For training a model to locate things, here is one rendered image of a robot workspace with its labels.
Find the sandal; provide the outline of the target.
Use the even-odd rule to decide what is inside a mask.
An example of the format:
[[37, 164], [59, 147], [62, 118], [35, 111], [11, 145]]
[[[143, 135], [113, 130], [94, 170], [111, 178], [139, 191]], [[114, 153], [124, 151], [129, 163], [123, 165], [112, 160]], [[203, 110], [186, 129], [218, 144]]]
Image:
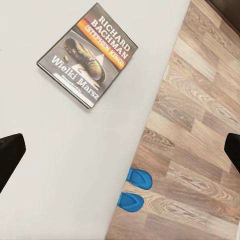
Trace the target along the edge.
[[121, 193], [116, 206], [130, 212], [139, 211], [144, 205], [144, 199], [140, 195], [133, 193]]
[[129, 169], [126, 180], [144, 190], [149, 190], [153, 185], [153, 179], [148, 172], [133, 168]]

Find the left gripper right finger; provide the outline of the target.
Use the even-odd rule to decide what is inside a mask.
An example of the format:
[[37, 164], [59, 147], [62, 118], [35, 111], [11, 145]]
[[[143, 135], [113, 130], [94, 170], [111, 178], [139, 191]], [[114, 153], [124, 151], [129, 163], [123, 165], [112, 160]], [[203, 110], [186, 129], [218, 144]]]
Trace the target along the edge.
[[227, 135], [224, 151], [240, 173], [240, 134], [230, 132]]

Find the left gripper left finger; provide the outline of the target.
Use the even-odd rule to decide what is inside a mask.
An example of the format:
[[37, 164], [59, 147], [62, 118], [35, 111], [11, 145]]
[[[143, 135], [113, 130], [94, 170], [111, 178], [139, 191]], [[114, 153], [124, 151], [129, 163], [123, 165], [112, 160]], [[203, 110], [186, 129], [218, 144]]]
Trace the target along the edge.
[[22, 133], [0, 138], [0, 193], [26, 153]]

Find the hardback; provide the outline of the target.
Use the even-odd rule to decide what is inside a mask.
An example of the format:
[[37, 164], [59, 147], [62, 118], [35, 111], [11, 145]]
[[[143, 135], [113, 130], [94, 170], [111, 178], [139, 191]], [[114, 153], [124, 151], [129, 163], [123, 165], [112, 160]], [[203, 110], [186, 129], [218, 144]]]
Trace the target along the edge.
[[36, 65], [89, 109], [118, 76], [137, 48], [97, 2]]

